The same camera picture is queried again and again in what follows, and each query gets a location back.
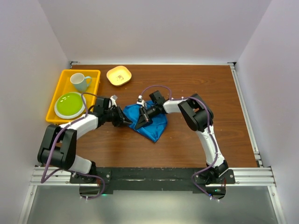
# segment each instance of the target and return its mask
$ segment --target crumpled blue fabric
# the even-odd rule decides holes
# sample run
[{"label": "crumpled blue fabric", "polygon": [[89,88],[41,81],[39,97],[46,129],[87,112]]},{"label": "crumpled blue fabric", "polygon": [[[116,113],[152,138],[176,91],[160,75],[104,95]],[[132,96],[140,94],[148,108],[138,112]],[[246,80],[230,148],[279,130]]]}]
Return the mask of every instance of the crumpled blue fabric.
[{"label": "crumpled blue fabric", "polygon": [[[151,107],[154,103],[152,101],[147,102],[147,107]],[[134,131],[140,133],[141,135],[145,136],[146,138],[152,140],[153,142],[157,142],[161,137],[163,131],[167,125],[167,118],[165,114],[159,114],[152,118],[153,123],[146,126],[141,127],[138,130],[135,130],[134,127],[139,118],[139,108],[140,105],[133,104],[126,106],[123,109],[124,114],[133,122],[133,124],[129,125]]]}]

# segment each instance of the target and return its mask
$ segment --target wall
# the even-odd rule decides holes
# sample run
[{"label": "wall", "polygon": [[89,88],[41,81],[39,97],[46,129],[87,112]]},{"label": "wall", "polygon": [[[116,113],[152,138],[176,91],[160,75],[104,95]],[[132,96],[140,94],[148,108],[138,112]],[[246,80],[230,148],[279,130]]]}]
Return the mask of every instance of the wall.
[{"label": "wall", "polygon": [[273,0],[237,62],[261,156],[271,165],[289,224],[298,213],[299,2]]},{"label": "wall", "polygon": [[39,0],[69,60],[235,62],[271,0]]},{"label": "wall", "polygon": [[36,0],[0,3],[0,223],[15,224],[67,59]]}]

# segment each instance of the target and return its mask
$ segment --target brown wooden tabletop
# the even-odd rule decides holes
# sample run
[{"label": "brown wooden tabletop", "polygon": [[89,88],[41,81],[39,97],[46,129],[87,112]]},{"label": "brown wooden tabletop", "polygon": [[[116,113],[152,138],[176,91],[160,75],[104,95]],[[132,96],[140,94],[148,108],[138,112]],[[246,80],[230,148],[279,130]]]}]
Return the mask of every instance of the brown wooden tabletop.
[{"label": "brown wooden tabletop", "polygon": [[[118,96],[123,109],[135,104],[148,86],[166,85],[172,97],[199,94],[214,113],[214,131],[220,150],[230,167],[256,167],[243,112],[229,66],[211,65],[126,65],[132,79],[115,87],[107,71],[116,65],[74,65],[72,69],[100,70],[98,95]],[[151,88],[143,96],[163,88]],[[205,167],[206,157],[197,135],[179,113],[167,115],[168,124],[161,138],[153,143],[129,127],[105,123],[81,137],[77,154],[95,161],[98,167]]]}]

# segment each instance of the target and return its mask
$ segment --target light blue mug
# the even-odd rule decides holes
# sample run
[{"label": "light blue mug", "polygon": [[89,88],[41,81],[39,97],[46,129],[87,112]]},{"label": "light blue mug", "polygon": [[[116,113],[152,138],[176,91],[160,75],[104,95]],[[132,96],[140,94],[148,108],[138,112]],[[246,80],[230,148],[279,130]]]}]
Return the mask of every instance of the light blue mug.
[{"label": "light blue mug", "polygon": [[79,92],[85,92],[92,82],[92,78],[90,76],[84,76],[82,73],[75,73],[71,76],[71,83]]}]

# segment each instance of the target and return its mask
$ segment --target yellow plastic container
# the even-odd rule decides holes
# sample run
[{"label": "yellow plastic container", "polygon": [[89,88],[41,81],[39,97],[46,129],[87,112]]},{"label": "yellow plastic container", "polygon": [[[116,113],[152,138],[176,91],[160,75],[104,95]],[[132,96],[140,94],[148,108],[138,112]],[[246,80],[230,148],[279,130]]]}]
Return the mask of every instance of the yellow plastic container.
[{"label": "yellow plastic container", "polygon": [[121,86],[130,81],[131,72],[125,66],[117,66],[107,72],[107,78],[112,85]]},{"label": "yellow plastic container", "polygon": [[[58,117],[54,111],[55,103],[59,99],[59,97],[61,97],[62,95],[66,94],[68,92],[78,92],[70,81],[71,76],[75,73],[82,73],[85,77],[90,76],[92,78],[92,80],[91,80],[91,83],[90,83],[88,89],[86,90],[86,92],[97,94],[99,83],[100,83],[100,71],[99,70],[72,70],[72,69],[63,70],[61,72],[58,84],[56,86],[56,90],[54,92],[54,96],[53,96],[51,104],[50,104],[50,108],[49,108],[47,116],[46,116],[47,122],[53,123],[53,124],[65,124],[65,123],[68,123],[68,122],[76,119],[76,118],[71,119],[71,120],[62,119],[62,118]],[[86,99],[86,104],[87,104],[88,108],[95,103],[96,97],[88,95],[88,94],[85,94],[84,97]]]}]

